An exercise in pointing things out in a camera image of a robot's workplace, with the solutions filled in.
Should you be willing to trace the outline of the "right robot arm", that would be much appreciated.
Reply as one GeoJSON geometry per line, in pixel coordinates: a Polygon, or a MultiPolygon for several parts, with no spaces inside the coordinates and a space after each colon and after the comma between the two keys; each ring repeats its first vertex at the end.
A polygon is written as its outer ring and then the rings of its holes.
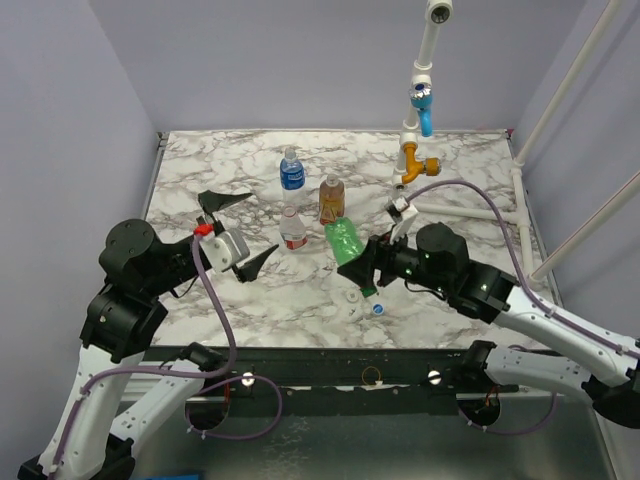
{"type": "Polygon", "coordinates": [[[519,332],[553,355],[519,353],[476,341],[460,379],[480,392],[491,384],[532,386],[574,396],[620,426],[639,426],[639,343],[595,325],[527,290],[515,277],[470,259],[466,241],[442,223],[407,239],[389,234],[361,242],[349,220],[325,230],[338,273],[364,295],[402,279],[417,284],[458,314],[519,332]]]}

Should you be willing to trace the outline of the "clear bottle red cap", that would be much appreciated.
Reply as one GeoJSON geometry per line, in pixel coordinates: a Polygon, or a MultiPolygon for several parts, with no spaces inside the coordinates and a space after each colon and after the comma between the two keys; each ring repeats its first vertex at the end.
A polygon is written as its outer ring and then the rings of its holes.
{"type": "Polygon", "coordinates": [[[280,218],[279,232],[288,250],[299,250],[308,242],[306,227],[296,207],[293,205],[284,206],[280,218]]]}

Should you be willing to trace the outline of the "gold red label bottle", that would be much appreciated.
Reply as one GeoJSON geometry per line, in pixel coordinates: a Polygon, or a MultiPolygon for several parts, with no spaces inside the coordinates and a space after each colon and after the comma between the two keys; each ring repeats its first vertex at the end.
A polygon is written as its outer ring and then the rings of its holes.
{"type": "Polygon", "coordinates": [[[319,188],[319,221],[322,225],[334,223],[344,212],[344,182],[336,174],[329,174],[319,188]]]}

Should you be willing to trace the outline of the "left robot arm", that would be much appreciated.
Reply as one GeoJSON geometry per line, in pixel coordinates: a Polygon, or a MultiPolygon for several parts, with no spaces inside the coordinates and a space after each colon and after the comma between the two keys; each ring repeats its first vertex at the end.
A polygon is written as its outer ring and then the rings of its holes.
{"type": "Polygon", "coordinates": [[[99,256],[105,284],[87,308],[71,393],[46,449],[20,466],[18,478],[128,479],[145,443],[172,414],[196,393],[214,393],[232,373],[237,345],[207,272],[231,270],[239,282],[251,282],[272,254],[251,256],[241,233],[215,216],[248,197],[200,193],[203,214],[193,234],[176,243],[162,242],[141,219],[111,229],[99,256]],[[166,366],[144,366],[168,314],[161,295],[195,280],[221,321],[227,355],[192,343],[166,366]]]}

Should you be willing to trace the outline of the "blue label Pocari bottle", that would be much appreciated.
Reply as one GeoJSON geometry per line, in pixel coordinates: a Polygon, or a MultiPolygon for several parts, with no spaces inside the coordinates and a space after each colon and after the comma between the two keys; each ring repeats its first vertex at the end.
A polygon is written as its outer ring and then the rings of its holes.
{"type": "Polygon", "coordinates": [[[306,175],[295,148],[287,147],[284,150],[279,173],[284,202],[300,206],[304,198],[306,175]]]}

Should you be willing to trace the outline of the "green plastic bottle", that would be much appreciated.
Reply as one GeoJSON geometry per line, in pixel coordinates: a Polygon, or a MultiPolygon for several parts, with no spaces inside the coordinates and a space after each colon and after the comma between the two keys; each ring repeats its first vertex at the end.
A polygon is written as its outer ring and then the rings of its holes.
{"type": "Polygon", "coordinates": [[[337,264],[337,273],[357,286],[364,298],[377,293],[374,285],[374,255],[365,246],[352,221],[340,217],[324,227],[337,264]]]}

